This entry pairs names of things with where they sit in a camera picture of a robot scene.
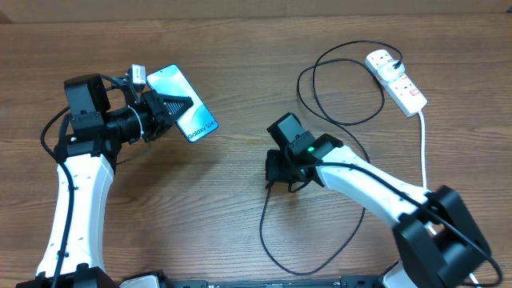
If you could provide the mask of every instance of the white electrical plug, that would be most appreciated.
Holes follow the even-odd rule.
[[[388,63],[380,66],[377,69],[377,80],[383,85],[387,86],[391,82],[397,80],[406,72],[406,68],[403,63],[400,63],[400,66],[395,68],[398,60],[391,60]]]
[[[394,68],[394,64],[397,62],[386,50],[374,51],[368,54],[365,60],[366,66],[384,86],[403,113],[409,117],[422,110],[426,105],[426,98],[403,73],[405,72],[403,64],[398,69]]]

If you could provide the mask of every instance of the smartphone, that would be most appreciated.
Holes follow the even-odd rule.
[[[147,75],[146,81],[149,87],[159,94],[192,98],[194,104],[177,121],[179,129],[189,142],[196,142],[217,129],[218,123],[214,116],[206,108],[178,66],[173,64],[153,72]]]

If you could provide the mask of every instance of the white power strip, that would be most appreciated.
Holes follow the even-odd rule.
[[[409,117],[422,110],[426,105],[426,98],[404,73],[405,68],[403,64],[397,69],[401,72],[400,75],[396,75],[397,78],[389,79],[386,78],[388,75],[384,77],[381,75],[389,72],[388,70],[396,62],[397,61],[393,60],[389,52],[384,49],[370,53],[366,56],[365,60],[366,66],[370,68],[371,72],[377,77],[400,109],[402,109],[403,113]]]

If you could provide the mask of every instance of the wood grain surface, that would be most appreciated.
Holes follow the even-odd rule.
[[[0,0],[13,23],[505,13],[512,0]]]
[[[189,144],[174,127],[144,158],[118,168],[106,205],[106,270],[115,280],[163,269],[173,279],[297,278],[265,255],[258,223],[265,199],[266,133],[284,113],[315,135],[338,128],[303,109],[298,73],[332,46],[384,41],[404,55],[408,75],[429,99],[429,187],[458,190],[512,276],[512,17],[509,14],[141,21],[0,26],[0,286],[31,280],[46,248],[57,197],[56,165],[39,145],[44,125],[66,106],[63,81],[93,72],[122,75],[180,65],[220,127]],[[374,45],[332,57],[360,61]],[[301,87],[308,103],[310,74]],[[355,121],[378,108],[371,77],[354,64],[318,69],[326,109]],[[114,108],[122,96],[110,95]],[[48,133],[56,143],[58,128]],[[372,163],[420,184],[418,118],[386,95],[372,121],[350,127]],[[126,146],[119,158],[145,149]],[[310,185],[288,194],[276,185],[264,225],[270,251],[307,271],[350,235],[361,207]],[[312,278],[378,274],[398,259],[390,229],[371,213],[351,244]],[[493,281],[485,265],[476,275]],[[510,282],[504,286],[512,287]]]
[[[12,21],[0,9],[0,24],[3,24],[3,23],[12,23]]]

